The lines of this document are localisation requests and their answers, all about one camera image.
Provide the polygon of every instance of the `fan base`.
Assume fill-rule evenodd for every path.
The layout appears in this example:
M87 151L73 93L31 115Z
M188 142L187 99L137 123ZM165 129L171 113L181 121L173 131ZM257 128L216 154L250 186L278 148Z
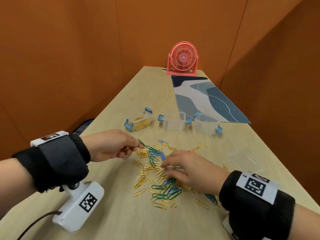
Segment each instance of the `fan base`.
M191 69L192 72L190 72L190 71L181 72L181 71L176 71L176 70L171 71L171 70L170 70L170 54L169 54L168 62L167 62L167 75L196 76L196 73L197 73L197 65L198 65L198 56L197 56L197 59L195 60L194 67Z

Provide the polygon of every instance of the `table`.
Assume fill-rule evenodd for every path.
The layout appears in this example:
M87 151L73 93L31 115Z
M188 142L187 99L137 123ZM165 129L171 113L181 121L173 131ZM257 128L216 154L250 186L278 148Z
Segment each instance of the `table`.
M149 107L154 116L165 110L176 110L177 104L171 78L160 67L143 67L122 89L112 102L99 114L82 135L114 128L124 128L126 115ZM206 76L201 70L197 76ZM219 166L226 164L229 171L236 168L227 159L235 149L251 148L254 160L264 165L261 175L280 183L296 202L320 213L320 207L270 151L259 136L247 124L223 123L221 137L209 137L187 127L184 131L166 130L155 121L140 131L131 132L146 145L159 145L165 140L178 149L191 150L201 142L200 155ZM167 155L170 151L164 148ZM100 240L100 239L230 239L222 226L227 212L211 203L202 193L189 190L175 198L177 208L161 210L152 206L151 193L146 191L133 197L133 185L142 170L132 163L138 159L133 153L127 160L111 159L101 163L89 163L89 175L85 181L97 181L105 189L105 195L83 227L76 233L68 233L52 223L52 216L34 225L23 240ZM147 158L140 159L146 163ZM146 182L143 187L151 186ZM197 205L199 199L207 204L206 210ZM58 210L68 199L58 189L48 193L35 193L17 206L0 221L0 239L17 239L18 236L41 215Z

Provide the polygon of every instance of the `wrist strap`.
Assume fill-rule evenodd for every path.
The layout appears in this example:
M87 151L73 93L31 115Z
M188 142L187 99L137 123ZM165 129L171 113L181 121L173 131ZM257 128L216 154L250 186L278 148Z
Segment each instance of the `wrist strap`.
M59 137L15 153L40 193L83 180L89 173L90 153L78 135Z
M241 175L242 172L233 171L219 194L222 206L230 212L229 224L234 235L239 240L287 239L293 219L294 198L278 190L272 205L236 186Z

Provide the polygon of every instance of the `clear plastic box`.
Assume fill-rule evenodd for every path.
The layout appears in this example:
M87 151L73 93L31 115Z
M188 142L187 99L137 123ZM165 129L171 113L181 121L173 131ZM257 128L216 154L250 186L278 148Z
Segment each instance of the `clear plastic box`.
M128 115L124 126L131 131L139 131L150 126L153 122L152 110L146 107L143 111Z
M208 136L213 136L216 134L216 129L218 128L219 124L220 121L217 121L214 117L206 113L199 113L194 118L193 129Z
M248 153L244 151L234 152L228 155L229 161L241 172L263 173L265 169L255 162Z
M167 130L182 131L186 127L186 113L165 113L163 127Z

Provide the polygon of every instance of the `pink fan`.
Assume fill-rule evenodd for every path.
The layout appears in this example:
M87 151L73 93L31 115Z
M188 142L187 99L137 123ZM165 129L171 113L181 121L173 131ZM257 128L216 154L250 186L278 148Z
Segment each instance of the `pink fan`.
M167 74L180 76L196 76L198 53L193 44L183 41L176 44L168 57Z

